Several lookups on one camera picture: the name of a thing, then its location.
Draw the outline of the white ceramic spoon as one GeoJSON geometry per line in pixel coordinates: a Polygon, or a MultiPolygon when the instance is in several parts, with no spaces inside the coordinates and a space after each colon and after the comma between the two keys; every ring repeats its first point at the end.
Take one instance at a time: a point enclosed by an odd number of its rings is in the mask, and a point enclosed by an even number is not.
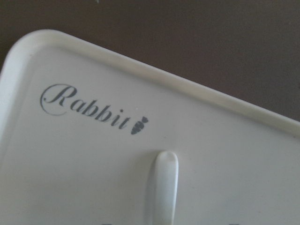
{"type": "Polygon", "coordinates": [[[161,151],[150,166],[144,224],[173,225],[178,189],[179,160],[172,151],[161,151]]]}

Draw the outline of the cream rabbit tray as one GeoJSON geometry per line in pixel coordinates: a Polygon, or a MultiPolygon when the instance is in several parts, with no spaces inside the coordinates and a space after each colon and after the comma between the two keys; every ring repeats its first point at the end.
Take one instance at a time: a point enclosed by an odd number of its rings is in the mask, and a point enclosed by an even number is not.
{"type": "Polygon", "coordinates": [[[300,124],[55,30],[0,74],[0,222],[144,225],[151,163],[179,160],[173,225],[297,225],[300,124]]]}

